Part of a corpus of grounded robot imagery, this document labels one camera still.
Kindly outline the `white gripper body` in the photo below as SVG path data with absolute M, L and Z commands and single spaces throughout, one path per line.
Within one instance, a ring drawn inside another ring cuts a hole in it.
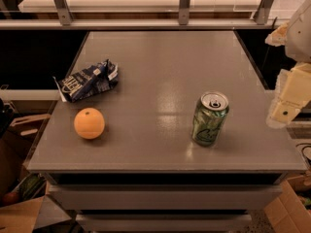
M 305 0 L 291 17 L 285 52 L 296 62 L 311 62 L 311 0 Z

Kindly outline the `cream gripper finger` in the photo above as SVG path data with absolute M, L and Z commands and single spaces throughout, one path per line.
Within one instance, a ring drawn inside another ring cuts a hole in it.
M 265 38 L 265 42 L 273 47 L 280 47 L 286 44 L 288 26 L 289 24 L 287 22 L 280 25 Z
M 277 77 L 266 124 L 275 129 L 289 125 L 310 101 L 311 64 L 297 63 L 290 71 L 282 69 Z

